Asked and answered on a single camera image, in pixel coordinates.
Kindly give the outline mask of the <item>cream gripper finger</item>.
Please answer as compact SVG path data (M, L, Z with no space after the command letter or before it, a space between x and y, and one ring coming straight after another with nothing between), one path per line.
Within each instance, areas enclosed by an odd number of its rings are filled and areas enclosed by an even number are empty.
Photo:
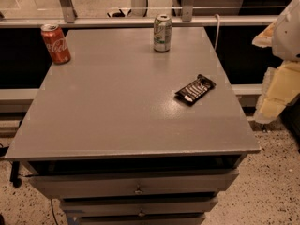
M274 28L275 23L272 22L252 40L252 44L261 48L271 47Z
M269 67L263 77L262 94L256 104L254 120L260 124L275 121L300 94L300 63L283 61L277 67Z

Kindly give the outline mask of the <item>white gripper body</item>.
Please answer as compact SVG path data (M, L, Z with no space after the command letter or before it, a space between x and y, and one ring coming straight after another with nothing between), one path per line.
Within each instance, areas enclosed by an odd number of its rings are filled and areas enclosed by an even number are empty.
M300 61L300 0L292 0L277 17L272 53L287 61Z

